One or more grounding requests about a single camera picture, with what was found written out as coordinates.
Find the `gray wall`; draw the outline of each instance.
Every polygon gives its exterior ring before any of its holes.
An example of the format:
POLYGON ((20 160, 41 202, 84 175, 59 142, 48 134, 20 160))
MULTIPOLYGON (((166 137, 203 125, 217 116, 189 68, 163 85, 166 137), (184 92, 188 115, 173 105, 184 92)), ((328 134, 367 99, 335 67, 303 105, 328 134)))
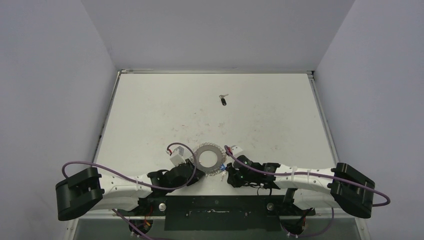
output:
POLYGON ((313 70, 354 0, 82 0, 125 69, 313 70))
POLYGON ((374 240, 424 236, 423 26, 422 0, 356 0, 315 73, 340 161, 392 198, 374 240))
POLYGON ((0 3, 0 235, 62 239, 55 184, 90 161, 116 69, 79 0, 0 3))

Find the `metal ring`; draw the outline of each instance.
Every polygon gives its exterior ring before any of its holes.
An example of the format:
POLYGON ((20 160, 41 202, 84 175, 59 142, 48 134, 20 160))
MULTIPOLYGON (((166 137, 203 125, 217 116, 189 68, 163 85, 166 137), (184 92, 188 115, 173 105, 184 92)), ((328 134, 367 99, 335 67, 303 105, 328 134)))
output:
POLYGON ((219 173, 221 165, 225 163, 227 159, 223 150, 218 145, 215 145, 213 143, 204 143, 200 145, 199 148, 194 152, 194 154, 197 157, 197 168, 207 175, 215 175, 219 173), (200 155, 206 151, 211 151, 216 154, 217 160, 213 166, 203 166, 199 162, 200 155))

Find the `purple cable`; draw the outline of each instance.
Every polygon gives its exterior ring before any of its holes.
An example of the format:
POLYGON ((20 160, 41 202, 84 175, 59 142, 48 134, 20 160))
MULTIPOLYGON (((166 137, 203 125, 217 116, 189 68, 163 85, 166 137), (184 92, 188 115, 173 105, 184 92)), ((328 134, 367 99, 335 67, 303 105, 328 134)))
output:
POLYGON ((197 169, 196 165, 197 165, 198 160, 197 160, 196 154, 193 152, 193 150, 189 146, 185 145, 184 143, 173 142, 173 143, 169 144, 166 149, 169 151, 170 150, 170 147, 173 146, 173 145, 181 145, 181 146, 185 147, 186 149, 188 149, 190 151, 190 153, 193 155, 193 165, 194 165, 193 173, 191 174, 191 177, 188 179, 188 181, 186 183, 184 183, 183 185, 181 185, 181 186, 177 186, 177 187, 154 186, 154 185, 151 185, 151 184, 142 182, 142 181, 136 181, 136 180, 134 180, 132 178, 129 178, 129 177, 125 176, 124 174, 119 173, 119 172, 117 172, 117 171, 115 171, 113 169, 110 169, 110 168, 106 167, 106 166, 103 166, 103 165, 100 165, 100 164, 97 164, 97 163, 93 163, 93 162, 86 162, 86 161, 70 161, 70 162, 65 163, 62 166, 62 174, 63 174, 63 176, 65 178, 68 178, 68 175, 65 173, 66 166, 71 165, 71 164, 83 164, 83 165, 90 165, 90 166, 97 167, 99 169, 106 170, 106 171, 108 171, 110 173, 113 173, 113 174, 115 174, 115 175, 117 175, 117 176, 119 176, 119 177, 121 177, 121 178, 123 178, 123 179, 125 179, 127 181, 130 181, 130 182, 135 183, 135 184, 140 184, 140 185, 143 185, 143 186, 147 186, 147 187, 150 187, 152 189, 170 190, 170 191, 181 189, 181 188, 187 186, 187 184, 189 184, 192 181, 192 179, 195 177, 196 169, 197 169))
POLYGON ((328 223, 328 225, 324 229, 322 229, 319 232, 306 234, 306 235, 296 235, 296 234, 293 234, 293 233, 287 231, 287 229, 285 229, 283 225, 281 225, 281 227, 282 227, 282 229, 284 229, 284 231, 286 231, 292 237, 297 236, 297 238, 309 238, 309 237, 316 237, 318 235, 321 235, 321 234, 327 232, 330 229, 330 227, 333 225, 333 222, 334 222, 334 208, 331 208, 331 221, 328 223))
POLYGON ((144 239, 148 239, 148 240, 171 240, 171 239, 168 239, 168 238, 149 237, 145 233, 143 233, 138 227, 136 227, 130 220, 125 218, 124 215, 122 215, 119 211, 117 211, 116 209, 112 209, 112 211, 118 217, 120 217, 122 220, 124 220, 127 224, 129 224, 131 226, 131 228, 133 230, 135 230, 137 233, 139 233, 141 235, 141 237, 144 238, 144 239))
MULTIPOLYGON (((250 169, 250 170, 252 170, 254 172, 257 172, 257 173, 260 173, 260 174, 265 174, 265 175, 272 175, 272 176, 291 176, 292 175, 291 173, 273 173, 273 172, 266 172, 266 171, 258 170, 256 168, 253 168, 253 167, 249 166, 249 165, 246 165, 244 162, 242 162, 242 161, 238 160, 236 157, 234 157, 234 155, 230 151, 230 148, 227 145, 224 146, 224 149, 225 149, 226 154, 228 156, 230 156, 232 159, 234 159, 234 161, 238 162, 243 167, 246 167, 246 168, 248 168, 248 169, 250 169)), ((370 188, 368 186, 364 186, 364 185, 361 185, 361 184, 356 183, 354 181, 349 181, 349 180, 346 180, 346 179, 341 178, 341 177, 330 176, 330 175, 325 175, 325 174, 320 174, 320 173, 314 173, 314 172, 305 172, 305 171, 295 172, 294 175, 310 175, 310 176, 322 177, 322 178, 327 178, 327 179, 333 179, 333 180, 336 180, 336 181, 339 181, 339 182, 343 182, 343 183, 347 183, 347 184, 356 186, 358 188, 365 189, 365 190, 370 191, 370 192, 372 192, 374 194, 380 195, 380 196, 382 196, 383 198, 386 199, 386 202, 373 204, 372 205, 373 207, 386 206, 386 205, 389 205, 390 202, 391 202, 389 196, 387 196, 386 194, 384 194, 384 193, 382 193, 380 191, 377 191, 375 189, 372 189, 372 188, 370 188)))

